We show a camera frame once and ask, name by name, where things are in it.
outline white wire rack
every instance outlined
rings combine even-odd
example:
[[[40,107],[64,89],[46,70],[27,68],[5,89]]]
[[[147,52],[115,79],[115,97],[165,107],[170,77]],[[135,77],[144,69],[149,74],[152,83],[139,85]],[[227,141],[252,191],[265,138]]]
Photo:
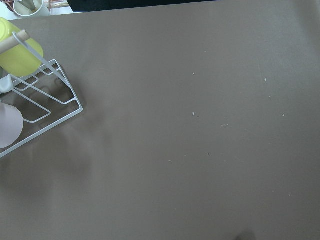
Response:
[[[12,145],[0,149],[0,158],[83,111],[59,63],[55,59],[46,61],[15,33],[12,35],[43,65],[28,76],[9,74],[12,89],[6,93],[0,92],[0,102],[19,109],[24,121],[20,137]]]

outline yellow container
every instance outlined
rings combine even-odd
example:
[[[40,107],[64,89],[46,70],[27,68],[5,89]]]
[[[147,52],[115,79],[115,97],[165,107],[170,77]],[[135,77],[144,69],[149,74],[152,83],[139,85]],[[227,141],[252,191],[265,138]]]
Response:
[[[0,42],[12,36],[12,32],[18,33],[21,30],[11,22],[0,17]],[[33,49],[35,49],[42,57],[44,50],[32,38],[26,41]],[[35,56],[32,55],[25,47],[18,45],[12,49],[0,54],[0,66],[16,77],[23,77],[35,72],[41,66]]]

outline dark background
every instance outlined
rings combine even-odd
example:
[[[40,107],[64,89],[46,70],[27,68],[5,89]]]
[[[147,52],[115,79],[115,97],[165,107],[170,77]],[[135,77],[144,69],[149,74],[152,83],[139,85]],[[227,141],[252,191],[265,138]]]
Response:
[[[74,12],[140,8],[170,4],[208,2],[205,0],[67,0]]]

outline table surface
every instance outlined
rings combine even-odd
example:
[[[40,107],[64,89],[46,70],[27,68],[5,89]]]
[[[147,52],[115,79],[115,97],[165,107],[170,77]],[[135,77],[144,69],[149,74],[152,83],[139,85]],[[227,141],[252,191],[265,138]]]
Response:
[[[84,111],[2,158],[0,239],[320,239],[320,3],[15,20]]]

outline white cup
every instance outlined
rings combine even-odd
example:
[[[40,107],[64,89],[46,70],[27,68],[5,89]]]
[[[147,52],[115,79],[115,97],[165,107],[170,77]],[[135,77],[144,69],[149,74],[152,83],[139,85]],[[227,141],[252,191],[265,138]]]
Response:
[[[50,16],[50,11],[48,10],[45,0],[33,0],[33,2],[34,6],[37,8],[37,11],[34,13],[18,1],[14,1],[13,9],[18,16],[23,18]]]

